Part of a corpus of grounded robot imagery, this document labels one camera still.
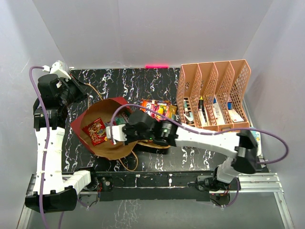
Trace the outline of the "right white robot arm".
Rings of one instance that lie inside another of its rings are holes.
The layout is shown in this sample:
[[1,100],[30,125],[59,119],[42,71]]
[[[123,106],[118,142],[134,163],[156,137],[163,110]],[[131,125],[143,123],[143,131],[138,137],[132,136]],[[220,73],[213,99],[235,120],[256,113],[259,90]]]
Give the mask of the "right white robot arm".
[[176,121],[158,121],[143,111],[135,111],[122,132],[125,144],[151,140],[158,146],[196,147],[225,155],[227,159],[215,168],[212,177],[197,180],[203,190],[227,190],[239,174],[256,172],[258,144],[249,130],[220,134]]

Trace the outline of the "red paper bag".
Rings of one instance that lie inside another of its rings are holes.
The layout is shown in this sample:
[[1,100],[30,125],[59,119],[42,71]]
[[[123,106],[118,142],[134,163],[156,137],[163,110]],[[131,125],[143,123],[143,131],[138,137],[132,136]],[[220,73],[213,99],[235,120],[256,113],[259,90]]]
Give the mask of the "red paper bag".
[[[71,123],[71,128],[81,143],[92,154],[108,160],[119,160],[126,170],[135,171],[139,160],[133,148],[137,143],[128,145],[123,143],[114,144],[106,132],[106,128],[110,124],[118,124],[116,121],[111,121],[112,115],[121,105],[127,104],[127,101],[123,97],[103,99],[100,93],[97,93],[97,95],[100,101],[94,104],[89,103],[85,112]],[[129,154],[135,157],[134,168],[129,168],[122,162],[122,159]]]

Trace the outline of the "red peanut snack bag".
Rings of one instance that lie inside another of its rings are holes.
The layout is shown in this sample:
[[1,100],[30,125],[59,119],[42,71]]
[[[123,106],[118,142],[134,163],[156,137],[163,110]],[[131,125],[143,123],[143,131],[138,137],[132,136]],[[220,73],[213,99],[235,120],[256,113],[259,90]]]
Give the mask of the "red peanut snack bag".
[[83,127],[82,131],[90,137],[93,146],[97,146],[107,140],[106,127],[101,118],[97,118]]

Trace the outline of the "gold snack bag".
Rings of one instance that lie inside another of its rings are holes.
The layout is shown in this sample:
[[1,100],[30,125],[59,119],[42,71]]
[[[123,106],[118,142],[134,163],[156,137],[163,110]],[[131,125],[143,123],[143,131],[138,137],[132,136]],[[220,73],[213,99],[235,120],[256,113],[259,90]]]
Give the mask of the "gold snack bag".
[[149,148],[155,148],[155,149],[168,149],[171,147],[170,145],[166,145],[166,146],[157,145],[152,140],[140,140],[137,142],[137,144],[139,144],[141,146],[149,147]]

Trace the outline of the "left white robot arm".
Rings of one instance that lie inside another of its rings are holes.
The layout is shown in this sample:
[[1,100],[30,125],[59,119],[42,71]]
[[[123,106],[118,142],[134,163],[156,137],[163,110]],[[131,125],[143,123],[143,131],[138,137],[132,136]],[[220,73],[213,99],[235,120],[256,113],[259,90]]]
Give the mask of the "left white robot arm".
[[46,74],[38,79],[41,99],[33,106],[37,138],[37,172],[33,191],[25,198],[26,207],[44,213],[73,211],[79,193],[94,190],[98,178],[93,167],[77,169],[67,180],[61,169],[62,143],[65,134],[67,107],[88,97],[85,86],[74,78]]

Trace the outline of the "colourful fruit candy bag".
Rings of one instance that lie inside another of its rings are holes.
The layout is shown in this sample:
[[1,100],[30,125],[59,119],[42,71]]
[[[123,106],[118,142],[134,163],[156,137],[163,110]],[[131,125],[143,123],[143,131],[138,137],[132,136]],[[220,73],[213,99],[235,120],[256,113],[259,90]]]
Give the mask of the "colourful fruit candy bag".
[[141,99],[140,106],[151,109],[172,120],[175,119],[177,107],[171,101]]

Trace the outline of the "pink plastic desk organizer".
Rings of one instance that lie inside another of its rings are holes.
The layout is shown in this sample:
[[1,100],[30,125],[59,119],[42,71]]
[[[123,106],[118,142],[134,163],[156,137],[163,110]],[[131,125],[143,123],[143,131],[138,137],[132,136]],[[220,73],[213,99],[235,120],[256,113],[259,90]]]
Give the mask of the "pink plastic desk organizer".
[[[180,121],[189,126],[213,131],[250,127],[243,108],[243,98],[251,76],[251,68],[245,59],[182,64],[180,68],[176,102]],[[200,96],[204,109],[198,109]],[[187,102],[190,121],[184,117],[183,101]],[[244,122],[234,123],[227,103],[233,102],[234,110]],[[218,103],[225,124],[217,125],[213,104]]]

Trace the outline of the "teal fox's candy bag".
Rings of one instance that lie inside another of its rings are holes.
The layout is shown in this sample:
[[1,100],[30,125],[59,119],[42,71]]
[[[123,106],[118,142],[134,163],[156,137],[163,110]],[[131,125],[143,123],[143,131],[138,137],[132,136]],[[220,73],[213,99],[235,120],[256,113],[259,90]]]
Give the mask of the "teal fox's candy bag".
[[129,116],[130,116],[130,113],[122,112],[115,116],[113,124],[114,125],[126,124],[128,122]]

